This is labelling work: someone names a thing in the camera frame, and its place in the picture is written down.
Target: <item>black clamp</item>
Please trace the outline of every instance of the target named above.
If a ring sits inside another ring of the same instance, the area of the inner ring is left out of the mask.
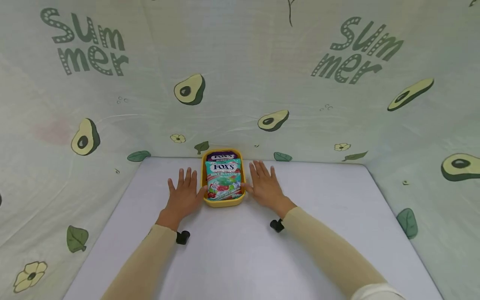
[[[189,237],[190,233],[188,231],[184,230],[181,233],[177,231],[177,244],[186,245]]]
[[[282,219],[272,220],[270,222],[270,227],[273,228],[276,232],[281,232],[285,227],[282,225]]]

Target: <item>finger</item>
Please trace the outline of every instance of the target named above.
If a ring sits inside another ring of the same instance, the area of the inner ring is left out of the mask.
[[[268,173],[267,167],[265,167],[264,161],[260,161],[260,166],[262,167],[262,171],[264,172],[265,176],[270,177],[270,173]]]
[[[275,168],[273,166],[270,166],[270,174],[272,175],[272,178],[276,180]]]
[[[248,183],[241,183],[242,187],[245,188],[245,190],[249,193],[249,194],[252,194],[253,195],[253,187],[251,185],[249,185]]]
[[[183,185],[183,169],[179,170],[179,182],[177,183],[177,189]]]
[[[249,166],[250,166],[250,176],[252,177],[253,185],[256,185],[258,183],[257,171],[255,170],[255,166],[253,165],[253,163],[250,163]]]
[[[193,171],[192,179],[190,180],[190,187],[197,190],[197,170]]]
[[[169,178],[167,182],[168,182],[168,189],[170,190],[170,193],[172,193],[175,190],[175,187],[173,186],[172,178]]]
[[[255,164],[255,169],[257,170],[258,178],[263,178],[265,177],[265,173],[262,169],[262,166],[260,165],[260,162],[254,160],[253,164]]]
[[[206,191],[207,191],[207,186],[206,185],[204,185],[203,187],[200,188],[200,190],[198,191],[198,194],[197,194],[197,200],[198,201],[200,201],[204,198]]]
[[[192,178],[192,168],[188,167],[187,168],[187,174],[185,175],[185,182],[183,185],[185,186],[190,186],[190,179]]]

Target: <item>white tabletop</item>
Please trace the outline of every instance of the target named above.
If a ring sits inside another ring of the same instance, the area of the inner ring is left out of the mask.
[[[442,299],[364,166],[265,163],[275,166],[288,197],[348,240],[408,300]],[[168,177],[176,182],[187,167],[200,171],[201,160],[141,164],[64,300],[101,298],[165,207]],[[234,207],[203,205],[180,225],[191,237],[177,246],[158,299],[344,299],[286,230],[269,227],[275,218],[249,197]]]

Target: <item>wall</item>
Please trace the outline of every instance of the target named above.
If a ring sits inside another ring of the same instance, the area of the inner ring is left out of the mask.
[[[443,296],[475,298],[479,9],[5,1],[0,298],[61,299],[145,155],[225,146],[365,164],[395,214],[414,212],[399,220]],[[442,173],[457,153],[471,165]],[[34,287],[17,277],[24,269],[39,274]]]

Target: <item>fox's candy bag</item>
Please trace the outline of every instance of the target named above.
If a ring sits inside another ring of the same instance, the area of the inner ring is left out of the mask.
[[[233,151],[213,152],[207,156],[207,161],[226,161],[238,158]]]
[[[206,161],[208,199],[235,199],[241,196],[241,160]]]

